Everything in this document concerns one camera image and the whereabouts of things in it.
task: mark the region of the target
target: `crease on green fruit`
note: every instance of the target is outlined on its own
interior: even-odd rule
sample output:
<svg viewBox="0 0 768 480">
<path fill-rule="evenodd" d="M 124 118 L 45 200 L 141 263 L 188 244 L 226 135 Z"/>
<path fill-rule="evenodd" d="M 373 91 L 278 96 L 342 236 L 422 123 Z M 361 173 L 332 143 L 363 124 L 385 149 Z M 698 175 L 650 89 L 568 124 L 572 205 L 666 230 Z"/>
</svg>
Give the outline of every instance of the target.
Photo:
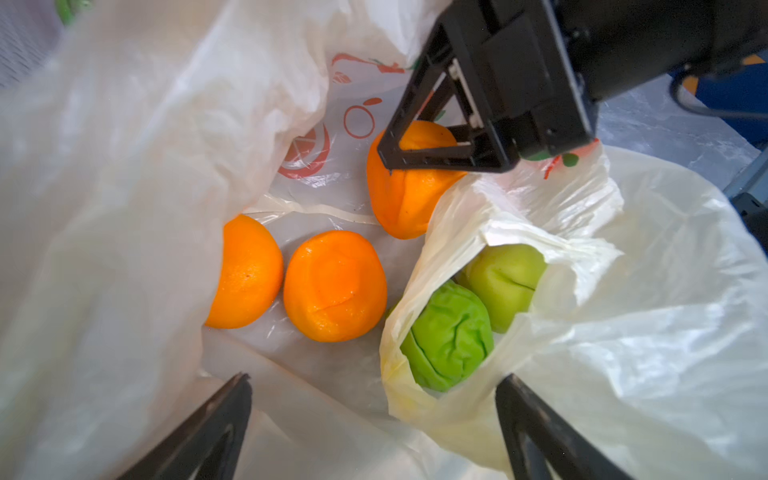
<svg viewBox="0 0 768 480">
<path fill-rule="evenodd" d="M 506 333 L 518 313 L 527 312 L 547 264 L 530 245 L 484 248 L 456 274 L 456 282 L 485 304 L 491 328 Z"/>
<path fill-rule="evenodd" d="M 493 351 L 488 311 L 474 293 L 449 280 L 430 296 L 400 350 L 416 383 L 446 392 Z"/>
</svg>

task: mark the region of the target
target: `orange fruit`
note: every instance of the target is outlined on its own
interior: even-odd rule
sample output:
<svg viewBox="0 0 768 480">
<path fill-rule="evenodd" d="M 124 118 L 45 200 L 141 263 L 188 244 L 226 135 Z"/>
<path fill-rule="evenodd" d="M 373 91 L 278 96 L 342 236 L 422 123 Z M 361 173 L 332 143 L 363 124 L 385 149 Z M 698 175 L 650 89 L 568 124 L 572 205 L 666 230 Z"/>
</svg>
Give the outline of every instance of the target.
<svg viewBox="0 0 768 480">
<path fill-rule="evenodd" d="M 368 152 L 368 194 L 376 219 L 395 238 L 407 240 L 427 231 L 429 219 L 440 197 L 466 172 L 454 170 L 387 170 L 382 163 L 379 142 Z M 400 141 L 403 150 L 453 147 L 451 131 L 431 121 L 414 121 Z"/>
<path fill-rule="evenodd" d="M 224 226 L 219 290 L 205 324 L 236 329 L 259 318 L 283 283 L 283 254 L 264 225 L 238 215 Z"/>
<path fill-rule="evenodd" d="M 317 342 L 365 335 L 386 308 L 386 276 L 371 243 L 354 232 L 316 235 L 293 254 L 283 303 L 293 325 Z"/>
</svg>

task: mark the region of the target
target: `wrinkled green fruit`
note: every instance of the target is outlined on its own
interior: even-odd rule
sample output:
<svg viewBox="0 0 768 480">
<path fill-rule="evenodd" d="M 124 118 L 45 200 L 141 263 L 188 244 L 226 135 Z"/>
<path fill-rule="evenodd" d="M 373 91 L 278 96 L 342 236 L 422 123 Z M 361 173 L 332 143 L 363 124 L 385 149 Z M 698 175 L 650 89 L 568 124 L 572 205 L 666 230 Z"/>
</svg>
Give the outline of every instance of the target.
<svg viewBox="0 0 768 480">
<path fill-rule="evenodd" d="M 530 245 L 486 247 L 456 276 L 488 309 L 491 328 L 506 333 L 512 320 L 531 305 L 541 275 L 547 269 L 544 256 Z"/>
<path fill-rule="evenodd" d="M 416 383 L 446 392 L 491 354 L 488 311 L 474 293 L 449 280 L 429 297 L 400 350 Z"/>
</svg>

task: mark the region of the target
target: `orange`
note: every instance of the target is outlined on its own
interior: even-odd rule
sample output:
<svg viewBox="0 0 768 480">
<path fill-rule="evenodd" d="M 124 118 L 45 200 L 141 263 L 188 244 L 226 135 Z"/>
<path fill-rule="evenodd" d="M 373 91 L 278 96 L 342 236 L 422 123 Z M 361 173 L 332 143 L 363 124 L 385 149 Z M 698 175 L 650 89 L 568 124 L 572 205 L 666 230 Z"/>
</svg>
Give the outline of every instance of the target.
<svg viewBox="0 0 768 480">
<path fill-rule="evenodd" d="M 368 152 L 368 194 L 376 219 L 395 238 L 407 240 L 427 231 L 429 219 L 440 197 L 466 172 L 453 170 L 387 170 L 382 163 L 379 141 Z M 400 141 L 403 150 L 453 147 L 451 131 L 431 121 L 414 121 Z"/>
<path fill-rule="evenodd" d="M 219 290 L 206 325 L 236 329 L 259 318 L 283 283 L 283 254 L 264 225 L 238 215 L 224 226 Z"/>
<path fill-rule="evenodd" d="M 316 235 L 288 264 L 283 303 L 293 325 L 317 342 L 365 335 L 386 308 L 386 276 L 368 240 L 354 232 Z"/>
</svg>

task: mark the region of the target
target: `wire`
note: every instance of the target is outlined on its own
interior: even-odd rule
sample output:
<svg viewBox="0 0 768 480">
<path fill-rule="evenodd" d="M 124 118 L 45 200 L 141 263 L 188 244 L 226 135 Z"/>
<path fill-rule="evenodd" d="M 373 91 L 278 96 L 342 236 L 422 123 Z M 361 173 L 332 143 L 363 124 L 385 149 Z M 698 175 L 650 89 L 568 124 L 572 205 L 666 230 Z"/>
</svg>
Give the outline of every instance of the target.
<svg viewBox="0 0 768 480">
<path fill-rule="evenodd" d="M 670 96 L 678 107 L 683 110 L 696 115 L 703 115 L 705 117 L 720 117 L 720 118 L 740 118 L 743 120 L 762 120 L 768 121 L 768 113 L 760 113 L 755 111 L 733 111 L 733 110 L 716 110 L 713 108 L 699 107 L 697 105 L 687 104 L 680 98 L 680 87 L 683 86 L 683 82 L 686 78 L 692 75 L 686 71 L 682 71 L 675 75 L 670 83 Z"/>
</svg>

